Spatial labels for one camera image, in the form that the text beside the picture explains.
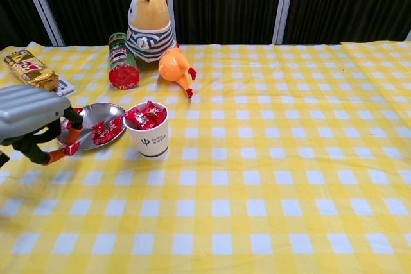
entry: metal plate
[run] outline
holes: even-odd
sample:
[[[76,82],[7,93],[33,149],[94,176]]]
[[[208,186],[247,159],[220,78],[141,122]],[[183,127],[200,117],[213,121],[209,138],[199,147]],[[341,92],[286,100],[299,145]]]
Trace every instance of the metal plate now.
[[[80,149],[90,150],[96,149],[102,146],[109,144],[112,141],[115,141],[120,137],[124,131],[125,126],[121,122],[121,132],[115,136],[111,141],[106,142],[105,144],[94,144],[92,141],[92,127],[99,123],[101,120],[105,122],[105,128],[108,129],[108,122],[114,118],[117,118],[124,114],[125,111],[120,106],[111,104],[111,103],[96,103],[83,107],[83,110],[80,112],[80,115],[83,116],[83,131],[81,132],[78,141],[80,141]],[[67,139],[68,131],[65,127],[68,120],[64,119],[62,121],[62,133],[57,137],[57,140],[60,144],[63,144]]]

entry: green can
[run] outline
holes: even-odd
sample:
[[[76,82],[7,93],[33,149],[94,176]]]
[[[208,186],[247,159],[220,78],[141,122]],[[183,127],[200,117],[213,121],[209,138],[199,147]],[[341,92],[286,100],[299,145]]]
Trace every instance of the green can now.
[[[109,51],[111,84],[121,90],[136,87],[140,74],[133,53],[126,47],[125,33],[116,32],[110,36]]]

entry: chocolate bar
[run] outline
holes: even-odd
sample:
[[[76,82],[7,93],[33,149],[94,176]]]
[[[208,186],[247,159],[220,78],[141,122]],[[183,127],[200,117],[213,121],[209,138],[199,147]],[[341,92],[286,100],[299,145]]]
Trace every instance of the chocolate bar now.
[[[4,62],[23,83],[47,91],[57,88],[58,75],[26,49],[6,56]]]

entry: red candy wrapper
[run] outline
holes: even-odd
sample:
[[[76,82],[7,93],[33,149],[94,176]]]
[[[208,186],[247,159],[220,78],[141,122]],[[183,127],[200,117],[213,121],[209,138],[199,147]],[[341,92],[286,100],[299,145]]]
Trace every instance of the red candy wrapper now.
[[[151,118],[149,115],[146,115],[144,112],[140,112],[137,107],[129,110],[124,115],[124,118],[135,123],[139,130],[148,130],[156,126],[155,119]]]
[[[105,144],[121,133],[123,116],[109,121],[109,129],[104,129],[104,121],[100,121],[92,128],[92,141],[94,144]]]
[[[118,133],[114,131],[104,130],[102,133],[95,139],[93,139],[94,144],[105,144],[106,142],[111,141]]]
[[[76,154],[76,152],[78,151],[79,147],[80,147],[80,142],[78,141],[78,142],[76,142],[76,143],[74,143],[74,144],[71,144],[71,145],[66,145],[66,144],[65,144],[65,145],[63,145],[61,148],[63,149],[64,154],[65,154],[65,155],[68,155],[68,156],[70,157],[71,155]]]
[[[151,118],[154,118],[156,126],[161,124],[167,116],[167,111],[165,109],[156,107],[151,101],[147,102],[147,106],[142,110],[142,112]]]
[[[138,110],[137,107],[124,113],[124,118],[135,123],[139,130],[149,130],[160,125],[167,116],[165,109],[158,108],[151,101],[147,102],[147,106],[143,110]]]
[[[92,139],[97,139],[104,132],[104,120],[92,127]]]

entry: orange rubber chicken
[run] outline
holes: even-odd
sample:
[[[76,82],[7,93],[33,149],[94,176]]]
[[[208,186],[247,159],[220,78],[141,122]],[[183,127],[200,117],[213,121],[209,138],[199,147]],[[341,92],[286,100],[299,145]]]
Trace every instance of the orange rubber chicken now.
[[[159,73],[168,81],[178,83],[187,93],[188,98],[193,96],[193,89],[187,81],[186,72],[195,80],[196,71],[191,67],[185,54],[179,47],[170,48],[159,61]]]

